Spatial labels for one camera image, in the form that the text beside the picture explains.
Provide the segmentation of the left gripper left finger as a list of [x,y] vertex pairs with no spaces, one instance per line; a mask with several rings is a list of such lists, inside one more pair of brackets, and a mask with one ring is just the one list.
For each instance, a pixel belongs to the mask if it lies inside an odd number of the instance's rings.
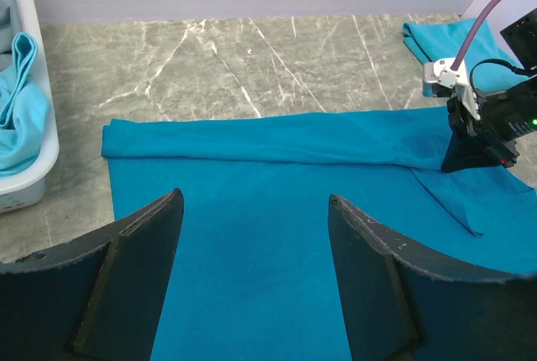
[[180,190],[1,265],[3,360],[148,360],[180,238]]

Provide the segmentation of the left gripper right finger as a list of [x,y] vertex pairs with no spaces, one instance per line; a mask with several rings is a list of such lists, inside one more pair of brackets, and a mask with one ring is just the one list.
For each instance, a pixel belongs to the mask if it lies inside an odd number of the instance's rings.
[[328,232],[353,359],[535,359],[534,275],[441,254],[338,195]]

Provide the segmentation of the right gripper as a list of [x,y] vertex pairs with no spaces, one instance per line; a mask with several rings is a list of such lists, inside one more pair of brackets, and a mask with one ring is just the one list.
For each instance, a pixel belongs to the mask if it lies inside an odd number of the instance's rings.
[[481,120],[475,120],[454,97],[447,101],[450,143],[441,164],[444,173],[513,166],[516,139],[536,131],[536,79],[504,92],[478,94]]

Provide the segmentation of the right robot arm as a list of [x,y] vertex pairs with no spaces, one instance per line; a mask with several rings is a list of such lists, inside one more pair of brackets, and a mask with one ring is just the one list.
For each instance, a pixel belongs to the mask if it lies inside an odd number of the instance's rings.
[[453,71],[446,60],[433,64],[436,85],[450,93],[446,103],[452,130],[441,170],[502,166],[517,162],[516,139],[536,131],[536,12],[532,11],[501,31],[501,35],[523,65],[506,60],[485,59],[479,65],[508,68],[527,81],[503,92],[485,94],[474,86],[473,71]]

